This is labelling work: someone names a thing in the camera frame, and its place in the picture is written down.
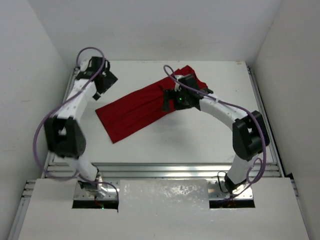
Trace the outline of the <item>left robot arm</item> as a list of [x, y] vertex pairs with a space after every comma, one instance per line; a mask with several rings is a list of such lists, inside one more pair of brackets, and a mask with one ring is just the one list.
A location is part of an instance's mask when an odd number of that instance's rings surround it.
[[102, 191], [103, 180], [85, 156], [87, 141], [80, 120], [89, 101], [97, 101], [117, 80], [105, 58], [93, 56], [83, 61], [65, 103], [44, 122], [48, 150], [69, 165], [80, 187], [92, 195]]

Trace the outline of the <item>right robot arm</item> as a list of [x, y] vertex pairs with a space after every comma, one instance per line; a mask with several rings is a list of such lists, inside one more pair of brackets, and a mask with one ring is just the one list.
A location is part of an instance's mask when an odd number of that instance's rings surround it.
[[196, 108], [226, 125], [232, 132], [235, 156], [224, 176], [224, 187], [231, 194], [248, 182], [249, 172], [259, 160], [270, 139], [263, 116], [259, 111], [249, 112], [243, 107], [221, 100], [209, 88], [201, 88], [195, 76], [171, 75], [174, 88], [163, 90], [162, 110], [168, 112]]

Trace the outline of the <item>red t shirt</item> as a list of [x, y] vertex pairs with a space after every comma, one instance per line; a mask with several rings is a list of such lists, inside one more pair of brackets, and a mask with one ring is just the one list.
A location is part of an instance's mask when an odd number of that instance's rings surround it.
[[173, 102], [169, 103], [169, 112], [163, 111], [162, 107], [163, 91], [174, 87], [175, 82], [167, 76], [96, 109], [95, 113], [112, 143], [115, 144], [173, 113]]

